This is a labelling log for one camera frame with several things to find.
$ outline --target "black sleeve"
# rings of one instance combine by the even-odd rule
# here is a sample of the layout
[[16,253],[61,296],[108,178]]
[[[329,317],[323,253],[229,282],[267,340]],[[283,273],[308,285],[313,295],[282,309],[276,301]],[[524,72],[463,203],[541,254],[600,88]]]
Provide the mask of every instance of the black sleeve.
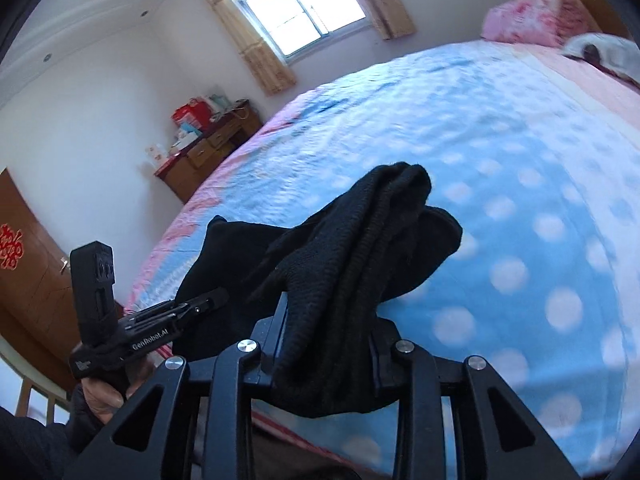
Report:
[[66,425],[43,426],[37,420],[13,416],[0,408],[0,476],[12,480],[61,480],[65,469],[101,427],[86,405],[80,385],[72,394]]

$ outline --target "red chinese character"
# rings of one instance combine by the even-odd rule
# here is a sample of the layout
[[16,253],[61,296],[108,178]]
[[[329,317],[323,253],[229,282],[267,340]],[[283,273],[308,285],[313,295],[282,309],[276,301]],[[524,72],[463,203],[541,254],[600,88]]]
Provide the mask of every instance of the red chinese character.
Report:
[[20,241],[22,231],[14,231],[7,225],[0,225],[0,269],[15,270],[18,260],[24,254],[24,246]]

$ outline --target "bed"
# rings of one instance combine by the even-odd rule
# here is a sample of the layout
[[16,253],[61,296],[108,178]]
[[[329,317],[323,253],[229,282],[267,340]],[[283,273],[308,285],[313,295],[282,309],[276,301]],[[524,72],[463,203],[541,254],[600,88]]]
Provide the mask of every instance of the bed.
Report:
[[[213,216],[295,226],[398,160],[428,170],[464,235],[380,316],[433,354],[487,357],[580,473],[607,470],[640,426],[640,93],[557,50],[450,44],[302,94],[186,204],[128,309],[174,296]],[[396,413],[254,404],[272,433],[380,472]]]

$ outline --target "metal screw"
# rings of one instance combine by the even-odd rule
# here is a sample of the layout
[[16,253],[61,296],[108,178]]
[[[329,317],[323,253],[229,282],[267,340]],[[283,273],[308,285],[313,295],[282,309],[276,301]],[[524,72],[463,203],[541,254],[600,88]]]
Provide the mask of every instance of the metal screw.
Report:
[[479,355],[472,355],[467,362],[474,370],[484,370],[486,368],[486,361]]
[[164,366],[169,368],[169,370],[177,370],[184,364],[184,359],[179,355],[174,355],[173,357],[169,357],[165,362]]
[[258,343],[253,339],[242,339],[242,341],[238,343],[238,350],[241,352],[253,352],[256,348],[258,348]]
[[401,339],[396,343],[396,350],[402,354],[410,354],[415,349],[415,345],[411,341]]

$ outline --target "human hand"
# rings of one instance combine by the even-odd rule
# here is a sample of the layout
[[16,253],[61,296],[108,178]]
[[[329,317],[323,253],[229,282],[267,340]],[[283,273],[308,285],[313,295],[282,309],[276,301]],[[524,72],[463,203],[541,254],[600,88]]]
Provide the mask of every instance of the human hand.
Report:
[[[156,370],[149,355],[140,361],[127,366],[127,375],[130,379],[130,386],[127,388],[126,396],[129,399],[136,390],[153,374]],[[101,423],[106,424],[111,420],[113,414],[124,404],[120,393],[110,384],[87,377],[81,380],[84,400],[93,414],[98,417]]]

